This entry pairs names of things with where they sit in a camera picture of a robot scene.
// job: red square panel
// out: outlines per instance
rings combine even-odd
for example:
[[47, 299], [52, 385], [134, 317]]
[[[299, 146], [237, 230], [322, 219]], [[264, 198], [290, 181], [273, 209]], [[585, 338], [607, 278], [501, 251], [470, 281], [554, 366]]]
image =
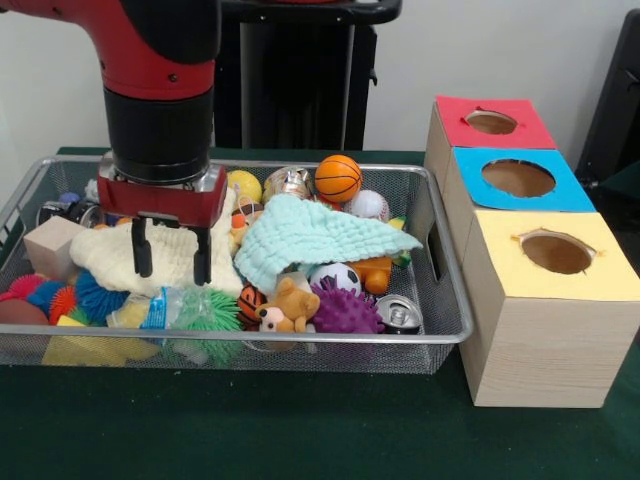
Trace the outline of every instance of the red square panel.
[[529, 100], [437, 96], [436, 103], [452, 147], [557, 149]]

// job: soda can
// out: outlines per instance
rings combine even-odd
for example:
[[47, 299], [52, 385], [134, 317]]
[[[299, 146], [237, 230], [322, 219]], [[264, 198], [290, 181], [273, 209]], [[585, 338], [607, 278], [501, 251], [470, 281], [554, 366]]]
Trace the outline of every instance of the soda can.
[[376, 303], [382, 317], [385, 333], [416, 335], [422, 326], [422, 314], [418, 306], [401, 295], [387, 295]]
[[263, 203], [279, 193], [288, 193], [306, 200], [313, 195], [311, 174], [306, 168], [284, 167], [273, 172], [264, 182]]

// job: wooden box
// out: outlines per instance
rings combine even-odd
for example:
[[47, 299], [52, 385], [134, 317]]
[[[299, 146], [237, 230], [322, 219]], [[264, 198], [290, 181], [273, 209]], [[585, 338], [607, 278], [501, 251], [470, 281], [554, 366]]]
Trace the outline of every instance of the wooden box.
[[481, 100], [438, 96], [433, 105], [425, 167], [443, 192], [453, 147], [555, 150], [529, 100]]
[[442, 196], [460, 262], [478, 209], [595, 211], [557, 150], [455, 147]]
[[475, 405], [603, 405], [640, 324], [640, 280], [598, 213], [476, 211], [462, 269]]

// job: red robot arm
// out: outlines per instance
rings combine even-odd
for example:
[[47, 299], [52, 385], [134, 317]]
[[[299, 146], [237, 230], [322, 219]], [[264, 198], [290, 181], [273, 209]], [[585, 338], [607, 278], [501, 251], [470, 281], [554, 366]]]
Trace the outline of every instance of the red robot arm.
[[226, 193], [209, 162], [220, 0], [0, 0], [81, 26], [98, 54], [113, 155], [98, 176], [102, 207], [133, 217], [136, 272], [152, 273], [146, 218], [198, 236], [195, 280], [211, 281], [209, 229]]

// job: metal basket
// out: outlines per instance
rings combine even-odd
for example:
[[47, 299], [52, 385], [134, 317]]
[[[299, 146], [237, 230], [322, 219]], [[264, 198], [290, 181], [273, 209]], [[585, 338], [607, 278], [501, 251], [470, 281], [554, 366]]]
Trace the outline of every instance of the metal basket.
[[[47, 158], [27, 173], [0, 213], [2, 251], [0, 291], [13, 279], [32, 272], [22, 241], [35, 227], [36, 213], [63, 192], [83, 192], [95, 178], [98, 157]], [[217, 161], [242, 168], [261, 181], [286, 163]], [[315, 164], [296, 164], [314, 169]], [[154, 331], [111, 328], [0, 325], [0, 364], [103, 365], [151, 368], [213, 368], [364, 373], [432, 374], [453, 346], [472, 332], [467, 294], [455, 259], [440, 194], [433, 175], [420, 167], [362, 165], [364, 187], [381, 193], [393, 216], [406, 215], [408, 232], [424, 250], [412, 252], [406, 269], [394, 266], [390, 293], [419, 306], [423, 327], [418, 335], [278, 334], [260, 332]], [[139, 347], [157, 346], [153, 356]], [[180, 351], [213, 352], [195, 365]], [[274, 349], [274, 345], [286, 349]]]

